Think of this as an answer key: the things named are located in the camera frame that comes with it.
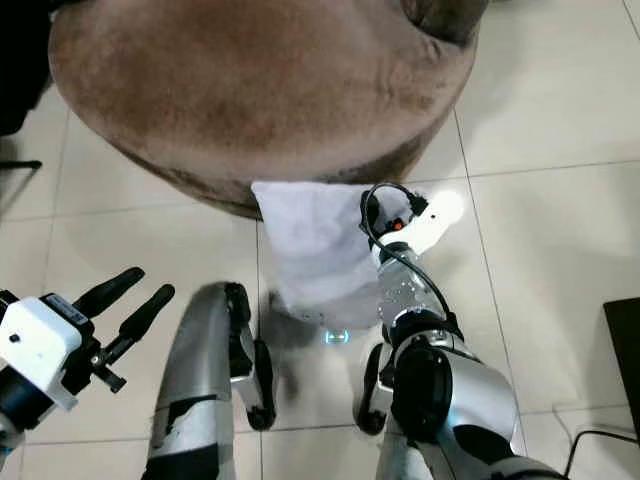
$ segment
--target black electrical cord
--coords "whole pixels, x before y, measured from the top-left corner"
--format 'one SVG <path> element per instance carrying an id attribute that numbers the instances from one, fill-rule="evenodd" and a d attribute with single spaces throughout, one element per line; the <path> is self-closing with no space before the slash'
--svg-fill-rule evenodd
<path id="1" fill-rule="evenodd" d="M 622 440 L 624 442 L 635 443 L 635 444 L 638 443 L 638 440 L 636 438 L 625 437 L 624 435 L 619 435 L 617 433 L 605 432 L 602 430 L 583 430 L 582 432 L 578 433 L 578 435 L 576 435 L 576 438 L 573 440 L 573 443 L 571 444 L 571 450 L 569 452 L 569 458 L 567 459 L 567 465 L 564 467 L 565 477 L 569 477 L 569 473 L 571 472 L 571 466 L 573 465 L 573 459 L 576 456 L 578 443 L 580 442 L 580 439 L 584 435 L 600 435 L 602 437 L 615 438 L 616 440 Z"/>
<path id="2" fill-rule="evenodd" d="M 440 302 L 440 305 L 442 306 L 442 310 L 444 311 L 445 315 L 447 316 L 447 319 L 451 318 L 453 316 L 453 312 L 449 309 L 449 305 L 447 304 L 447 300 L 444 298 L 444 295 L 442 294 L 442 292 L 440 292 L 440 289 L 438 289 L 438 287 L 433 282 L 433 280 L 431 280 L 429 275 L 427 275 L 427 273 L 424 270 L 422 270 L 420 267 L 418 267 L 417 265 L 415 265 L 415 264 L 411 263 L 410 261 L 404 259 L 402 256 L 398 255 L 393 250 L 388 248 L 386 245 L 383 245 L 382 242 L 380 242 L 376 238 L 376 236 L 373 234 L 373 230 L 371 228 L 371 224 L 369 223 L 369 202 L 373 198 L 373 194 L 376 192 L 376 190 L 378 190 L 378 189 L 380 189 L 382 187 L 395 188 L 396 190 L 399 190 L 402 193 L 404 193 L 405 196 L 407 197 L 407 200 L 409 200 L 409 203 L 411 204 L 412 209 L 413 209 L 413 206 L 416 203 L 416 200 L 418 198 L 421 198 L 421 197 L 418 197 L 417 195 L 411 193 L 407 188 L 403 187 L 402 185 L 398 185 L 396 183 L 391 183 L 391 182 L 378 183 L 378 184 L 374 185 L 373 187 L 371 187 L 371 190 L 369 190 L 367 192 L 367 194 L 366 194 L 366 196 L 365 196 L 365 198 L 363 200 L 362 225 L 361 225 L 361 227 L 363 228 L 364 232 L 367 234 L 369 239 L 381 251 L 386 253 L 391 258 L 397 260 L 402 265 L 404 265 L 409 270 L 411 270 L 413 273 L 415 273 L 418 277 L 420 277 L 420 279 L 425 283 L 425 285 L 427 285 L 433 291 L 433 294 L 438 299 L 438 302 Z"/>

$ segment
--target white towel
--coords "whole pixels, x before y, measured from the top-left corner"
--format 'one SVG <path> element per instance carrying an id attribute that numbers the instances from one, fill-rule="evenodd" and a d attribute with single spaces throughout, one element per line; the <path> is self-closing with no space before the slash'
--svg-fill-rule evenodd
<path id="1" fill-rule="evenodd" d="M 253 183 L 275 257 L 279 293 L 296 318 L 332 329 L 379 323 L 376 266 L 358 227 L 360 197 L 368 188 Z M 394 190 L 381 189 L 376 196 L 387 216 L 407 210 L 406 199 Z"/>

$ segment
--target white tile floor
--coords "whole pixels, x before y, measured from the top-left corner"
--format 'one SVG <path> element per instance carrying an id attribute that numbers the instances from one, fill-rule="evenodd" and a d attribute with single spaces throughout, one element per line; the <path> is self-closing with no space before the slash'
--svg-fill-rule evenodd
<path id="1" fill-rule="evenodd" d="M 640 296 L 634 19 L 640 26 L 640 0 L 495 2 L 455 114 L 409 178 L 466 199 L 463 220 L 424 264 L 470 346 L 513 380 L 529 453 L 557 468 L 565 428 L 631 425 L 601 304 Z M 22 190 L 24 175 L 0 177 L 0 286 L 73 297 L 139 264 L 148 278 L 100 319 L 105 336 L 160 283 L 178 295 L 119 365 L 129 378 L 123 392 L 88 389 L 72 415 L 55 414 L 29 435 L 0 478 L 137 478 L 182 309 L 200 285 L 228 279 L 244 283 L 257 312 L 273 286 L 264 232 L 142 172 L 55 89 L 9 140 L 3 155 L 44 168 Z M 280 365 L 278 419 L 260 435 L 236 409 L 239 479 L 373 478 L 377 440 L 353 428 L 351 409 L 377 331 L 328 348 L 300 325 L 261 329 Z M 640 455 L 585 439 L 573 478 L 640 478 Z"/>

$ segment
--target brown fabric upholstery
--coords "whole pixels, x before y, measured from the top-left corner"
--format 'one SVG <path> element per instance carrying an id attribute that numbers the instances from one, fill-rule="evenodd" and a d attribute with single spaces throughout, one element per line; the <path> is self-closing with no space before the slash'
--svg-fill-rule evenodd
<path id="1" fill-rule="evenodd" d="M 50 61 L 74 112 L 132 160 L 255 216 L 255 179 L 402 177 L 464 86 L 485 6 L 86 0 L 58 14 Z"/>

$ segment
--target chair leg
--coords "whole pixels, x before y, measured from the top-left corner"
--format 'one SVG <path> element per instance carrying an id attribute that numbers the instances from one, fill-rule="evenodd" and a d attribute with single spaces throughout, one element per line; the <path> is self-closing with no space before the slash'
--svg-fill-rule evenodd
<path id="1" fill-rule="evenodd" d="M 39 160 L 29 160 L 27 162 L 1 162 L 0 170 L 15 170 L 18 168 L 30 168 L 32 170 L 38 170 L 42 167 L 42 162 Z"/>

